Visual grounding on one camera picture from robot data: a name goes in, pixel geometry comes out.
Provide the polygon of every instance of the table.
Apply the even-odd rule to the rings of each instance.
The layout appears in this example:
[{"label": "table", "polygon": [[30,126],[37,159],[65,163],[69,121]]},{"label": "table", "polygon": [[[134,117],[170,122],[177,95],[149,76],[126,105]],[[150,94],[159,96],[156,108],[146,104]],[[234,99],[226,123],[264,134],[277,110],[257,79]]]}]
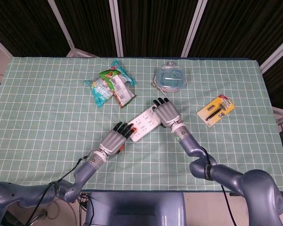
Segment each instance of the table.
[{"label": "table", "polygon": [[[120,109],[111,98],[97,108],[85,79],[108,69],[112,58],[11,59],[0,86],[0,181],[22,185],[59,179],[97,148],[119,121],[130,121],[161,97],[151,85],[163,59],[119,59],[137,84],[137,97]],[[242,173],[262,169],[283,191],[283,148],[256,61],[176,60],[187,87],[168,93],[194,137],[220,164]],[[235,110],[208,128],[196,115],[220,94]],[[188,157],[170,131],[156,128],[140,142],[109,158],[84,189],[220,191],[193,177]],[[73,182],[73,176],[66,179]]]}]

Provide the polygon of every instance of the power outlet socket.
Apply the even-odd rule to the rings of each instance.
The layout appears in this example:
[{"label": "power outlet socket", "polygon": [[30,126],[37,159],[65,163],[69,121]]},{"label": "power outlet socket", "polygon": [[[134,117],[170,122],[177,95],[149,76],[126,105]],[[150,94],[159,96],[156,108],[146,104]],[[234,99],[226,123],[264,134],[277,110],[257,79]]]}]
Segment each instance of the power outlet socket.
[{"label": "power outlet socket", "polygon": [[152,107],[129,122],[129,124],[133,123],[133,127],[135,128],[135,132],[130,136],[133,142],[139,141],[161,124],[159,117],[153,112]]}]

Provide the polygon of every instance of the robotic hand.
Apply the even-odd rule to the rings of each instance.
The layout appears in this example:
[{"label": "robotic hand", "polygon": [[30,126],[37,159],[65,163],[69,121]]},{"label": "robotic hand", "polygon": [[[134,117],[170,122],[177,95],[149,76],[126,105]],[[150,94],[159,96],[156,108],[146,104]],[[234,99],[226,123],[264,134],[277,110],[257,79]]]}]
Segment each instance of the robotic hand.
[{"label": "robotic hand", "polygon": [[191,135],[174,105],[167,98],[158,98],[158,101],[153,101],[156,105],[153,111],[160,118],[162,125],[172,128],[172,133],[188,156],[199,157],[190,163],[192,175],[216,181],[244,197],[248,206],[250,226],[282,226],[279,215],[283,213],[283,197],[272,177],[258,169],[242,174],[217,164]]},{"label": "robotic hand", "polygon": [[0,182],[0,223],[9,205],[18,202],[23,208],[47,204],[58,197],[66,202],[73,202],[89,178],[99,169],[109,156],[119,153],[120,149],[134,132],[133,124],[118,123],[101,141],[99,148],[81,159],[87,159],[74,173],[75,182],[69,183],[62,178],[58,181],[40,186],[20,186],[8,182]]}]

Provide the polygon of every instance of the robot finger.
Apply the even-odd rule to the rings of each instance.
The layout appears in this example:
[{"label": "robot finger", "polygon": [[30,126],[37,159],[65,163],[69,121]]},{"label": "robot finger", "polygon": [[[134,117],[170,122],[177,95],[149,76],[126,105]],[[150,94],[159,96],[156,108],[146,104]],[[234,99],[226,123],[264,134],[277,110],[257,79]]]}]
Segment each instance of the robot finger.
[{"label": "robot finger", "polygon": [[129,129],[131,129],[131,127],[133,126],[133,123],[129,124],[126,129],[124,129],[124,131],[121,133],[121,135],[125,136],[126,133],[129,131]]},{"label": "robot finger", "polygon": [[134,130],[130,130],[129,133],[126,134],[125,138],[128,139],[132,134],[134,133]]},{"label": "robot finger", "polygon": [[160,103],[157,100],[153,100],[153,103],[158,107]]},{"label": "robot finger", "polygon": [[160,97],[158,98],[158,100],[160,101],[161,104],[165,103],[164,100],[162,98],[160,98]]},{"label": "robot finger", "polygon": [[128,124],[128,123],[125,122],[125,123],[117,130],[117,132],[118,132],[118,133],[121,133],[121,132],[124,130],[124,128],[125,128],[125,126],[126,126],[127,124]]},{"label": "robot finger", "polygon": [[118,127],[120,127],[120,125],[123,124],[123,122],[119,122],[118,124],[116,124],[116,126],[113,128],[114,131],[117,131]]}]

